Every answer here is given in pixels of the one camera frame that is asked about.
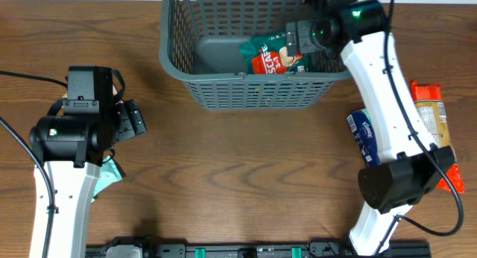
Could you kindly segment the green Nescafe coffee bag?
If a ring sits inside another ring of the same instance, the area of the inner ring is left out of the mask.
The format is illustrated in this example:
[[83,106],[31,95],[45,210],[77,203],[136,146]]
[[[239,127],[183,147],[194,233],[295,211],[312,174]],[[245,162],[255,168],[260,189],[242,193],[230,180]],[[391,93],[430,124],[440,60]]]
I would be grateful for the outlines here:
[[288,56],[285,32],[257,36],[239,46],[249,74],[272,75],[287,72],[308,72],[309,56]]

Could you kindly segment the blue Kleenex tissue multipack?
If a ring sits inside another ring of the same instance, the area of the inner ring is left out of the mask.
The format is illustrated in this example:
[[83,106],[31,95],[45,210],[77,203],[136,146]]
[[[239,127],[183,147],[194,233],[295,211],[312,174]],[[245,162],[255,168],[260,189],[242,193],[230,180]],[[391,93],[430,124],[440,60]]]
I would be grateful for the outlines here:
[[347,117],[347,123],[366,167],[378,166],[381,162],[378,157],[376,135],[368,111],[360,109],[351,112]]

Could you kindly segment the grey plastic basket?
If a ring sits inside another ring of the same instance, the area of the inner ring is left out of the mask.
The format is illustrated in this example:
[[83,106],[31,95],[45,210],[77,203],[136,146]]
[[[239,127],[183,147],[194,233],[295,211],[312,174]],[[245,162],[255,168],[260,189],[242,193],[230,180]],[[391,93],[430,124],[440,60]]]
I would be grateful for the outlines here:
[[292,25],[355,1],[162,0],[159,60],[210,110],[308,107],[350,73],[294,49]]

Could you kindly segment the orange spaghetti packet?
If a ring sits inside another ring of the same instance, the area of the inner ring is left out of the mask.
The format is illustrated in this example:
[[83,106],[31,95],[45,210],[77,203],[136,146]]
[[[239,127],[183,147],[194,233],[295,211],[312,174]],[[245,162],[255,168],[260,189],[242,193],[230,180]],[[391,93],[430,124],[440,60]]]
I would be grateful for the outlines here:
[[[419,85],[417,82],[411,83],[411,95],[414,100],[417,112],[426,126],[428,132],[433,136],[435,144],[439,147],[450,146],[453,149],[449,128],[447,123],[446,109],[443,102],[440,84]],[[458,194],[465,193],[464,181],[457,160],[446,173],[454,185]],[[450,191],[445,180],[441,180],[438,188]]]

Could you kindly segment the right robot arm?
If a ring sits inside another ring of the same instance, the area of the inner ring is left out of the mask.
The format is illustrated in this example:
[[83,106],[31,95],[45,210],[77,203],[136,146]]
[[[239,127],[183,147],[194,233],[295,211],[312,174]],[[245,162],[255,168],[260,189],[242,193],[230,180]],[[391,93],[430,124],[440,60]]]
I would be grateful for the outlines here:
[[372,121],[379,164],[358,173],[364,206],[349,232],[355,257],[384,257],[408,211],[447,182],[455,155],[435,144],[403,77],[391,33],[392,7],[378,0],[305,0],[308,19],[286,26],[290,55],[335,53],[353,77]]

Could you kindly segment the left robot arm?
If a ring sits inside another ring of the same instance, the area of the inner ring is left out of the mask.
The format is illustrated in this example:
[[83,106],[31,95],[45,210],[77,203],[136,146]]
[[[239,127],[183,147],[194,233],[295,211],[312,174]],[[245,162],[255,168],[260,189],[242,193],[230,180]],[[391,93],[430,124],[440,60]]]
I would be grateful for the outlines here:
[[147,130],[135,100],[61,98],[32,128],[36,209],[30,257],[83,257],[104,152]]

